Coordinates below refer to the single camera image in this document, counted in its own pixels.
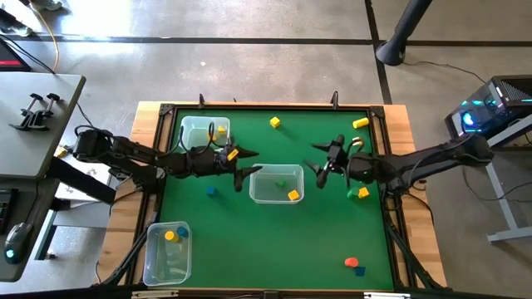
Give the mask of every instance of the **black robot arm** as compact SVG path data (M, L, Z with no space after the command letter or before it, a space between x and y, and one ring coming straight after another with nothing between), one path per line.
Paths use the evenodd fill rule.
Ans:
M363 142L353 139L347 150L343 149L344 137L339 135L327 145L313 145L314 148L328 153L325 166L320 167L309 161L305 163L316 173L317 185L323 188L329 173L342 174L349 179L369 184L376 180L389 184L392 192L408 190L414 182L430 175L440 173L458 165L487 165L493 153L484 137L463 135L441 145L404 155L367 154L360 151L349 154L353 146L361 150Z
M88 129L81 133L76 130L77 141L72 152L74 157L81 162L106 164L111 167L109 172L112 175L118 179L131 177L135 185L145 191L154 190L157 180L165 174L178 179L233 174L234 189L239 192L244 178L261 169L237 169L238 159L254 157L259 153L234 145L230 138L225 145L216 145L210 140L209 144L216 145L217 149L199 146L187 149L185 153L175 153L176 146L169 153L162 153L126 137L114 136L107 130L84 127ZM182 145L181 133L176 144L179 143Z

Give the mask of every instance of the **blue block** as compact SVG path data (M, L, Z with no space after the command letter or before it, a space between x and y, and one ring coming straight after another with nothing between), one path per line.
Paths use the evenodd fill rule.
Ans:
M355 275L359 277L363 277L364 274L366 274L366 267L356 267L355 268Z
M182 238L188 238L189 237L189 231L184 227L178 227L177 228L177 235Z
M216 195L216 188L215 187L207 187L207 195L215 196Z

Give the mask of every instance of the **clear plastic container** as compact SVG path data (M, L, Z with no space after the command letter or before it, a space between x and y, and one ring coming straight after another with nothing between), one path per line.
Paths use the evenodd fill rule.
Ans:
M177 243L167 241L165 233L184 227L187 238ZM186 222L153 223L148 228L142 280L149 287L177 285L190 277L192 267L192 232Z
M255 203L295 204L303 199L303 167L296 164L254 164L263 168L249 177L249 197ZM299 198L290 200L288 193L298 191Z
M183 126L183 145L190 150L193 146L206 146L209 143L209 124L214 123L214 142L217 145L224 145L229 138L230 123L225 117L208 116L185 116L181 120ZM225 129L225 134L221 135L218 128Z

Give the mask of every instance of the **green mat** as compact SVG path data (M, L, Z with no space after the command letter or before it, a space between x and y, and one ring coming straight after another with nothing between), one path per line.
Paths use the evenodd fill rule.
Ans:
M240 159L239 167L301 164L305 195L295 205L257 204L249 197L249 179L236 193L230 174L168 178L160 221L186 221L193 235L192 275L180 287L393 289L377 185L367 186L365 199L348 199L342 176L329 175L318 189L315 174L303 164L324 164L326 153L310 144L328 143L338 134L361 137L370 152L369 127L352 127L362 112L179 110L177 128L187 115L228 117L236 143L260 153ZM274 116L281 120L278 129L269 124ZM213 198L209 186L218 190ZM352 187L362 186L352 181ZM344 266L348 257L366 267L364 277Z

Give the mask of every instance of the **gray floor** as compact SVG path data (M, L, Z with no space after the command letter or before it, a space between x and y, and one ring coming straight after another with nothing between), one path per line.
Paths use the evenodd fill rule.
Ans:
M380 37L387 38L406 0L372 2ZM69 0L67 6L65 12L45 14L57 34L370 38L363 0ZM527 0L504 4L435 0L412 38L530 41L530 12L532 2ZM29 17L25 22L40 28ZM50 42L21 45L48 65L53 63ZM371 46L63 42L60 50L59 72L87 77L80 101L86 113L96 125L118 135L129 134L140 100L196 100L200 92L207 100L327 102L338 90L341 103L382 103ZM526 47L409 47L407 51L407 61L449 63L485 80L532 74L532 49ZM419 149L449 138L443 118L480 86L473 76L436 66L403 65L386 71L393 103L407 106ZM72 129L81 123L76 113L64 143L75 141ZM501 175L508 186L531 180L526 177L529 172L509 169ZM468 175L480 193L495 196L483 172L468 169ZM528 199L530 190L512 195ZM497 246L487 242L487 233L506 229L498 203L471 196L458 169L431 177L427 192L449 286L464 292L532 297L532 238ZM521 206L530 220L532 204ZM88 286L103 236L101 231L83 228L58 231L52 250L61 259L31 262L20 282L0 284L0 292Z

